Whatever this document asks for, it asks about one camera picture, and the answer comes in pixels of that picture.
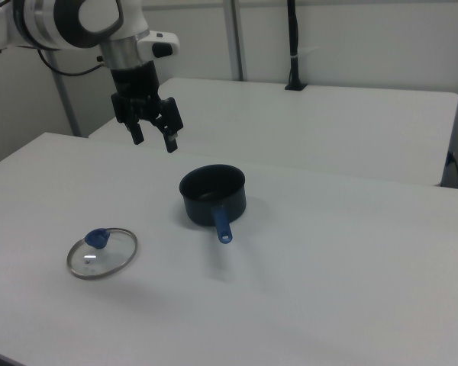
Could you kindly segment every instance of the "pot handle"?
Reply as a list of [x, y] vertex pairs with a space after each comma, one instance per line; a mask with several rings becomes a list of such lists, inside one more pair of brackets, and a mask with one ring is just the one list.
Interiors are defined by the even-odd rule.
[[219, 237], [219, 242], [228, 244], [232, 240], [231, 227], [227, 218], [226, 209], [224, 206], [212, 208], [212, 216], [214, 217], [215, 229]]

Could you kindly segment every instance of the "white wall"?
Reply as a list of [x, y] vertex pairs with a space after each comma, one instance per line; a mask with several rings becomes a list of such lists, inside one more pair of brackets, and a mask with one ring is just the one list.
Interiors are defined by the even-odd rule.
[[0, 160], [44, 132], [71, 134], [49, 69], [33, 50], [0, 54]]
[[[248, 2], [241, 3], [247, 79], [286, 82], [286, 7]], [[300, 48], [319, 47], [301, 57], [306, 82], [458, 93], [458, 2], [299, 6], [297, 13]], [[458, 159], [458, 115], [451, 148]], [[448, 172], [448, 185], [455, 179]]]
[[[179, 55], [155, 62], [161, 83], [174, 76], [232, 80], [222, 7], [151, 10], [144, 15], [150, 29], [173, 32], [180, 39]], [[99, 54], [98, 49], [60, 51], [56, 59], [61, 69], [78, 71], [95, 65]], [[64, 80], [83, 136], [115, 116], [110, 99], [115, 86], [107, 69]]]

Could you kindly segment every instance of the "blue handle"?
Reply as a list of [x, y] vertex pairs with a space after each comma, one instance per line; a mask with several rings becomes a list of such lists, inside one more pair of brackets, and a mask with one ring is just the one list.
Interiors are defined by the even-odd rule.
[[212, 208], [212, 216], [214, 217], [219, 242], [228, 244], [232, 240], [232, 232], [225, 208], [223, 206]]
[[95, 249], [103, 249], [107, 246], [108, 238], [110, 233], [106, 229], [95, 229], [90, 233], [86, 234], [85, 242], [94, 247]]

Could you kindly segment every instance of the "blue knob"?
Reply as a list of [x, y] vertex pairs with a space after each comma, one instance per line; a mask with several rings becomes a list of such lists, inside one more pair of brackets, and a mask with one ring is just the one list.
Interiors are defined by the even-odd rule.
[[85, 242], [94, 247], [95, 249], [103, 249], [107, 246], [108, 238], [110, 233], [106, 229], [95, 229], [90, 233], [86, 234]]

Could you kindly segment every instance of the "glass lid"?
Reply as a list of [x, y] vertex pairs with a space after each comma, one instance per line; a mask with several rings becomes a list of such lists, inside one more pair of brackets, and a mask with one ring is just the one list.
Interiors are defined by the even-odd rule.
[[136, 255], [137, 238], [124, 229], [96, 229], [69, 251], [66, 263], [74, 276], [93, 280], [125, 267]]

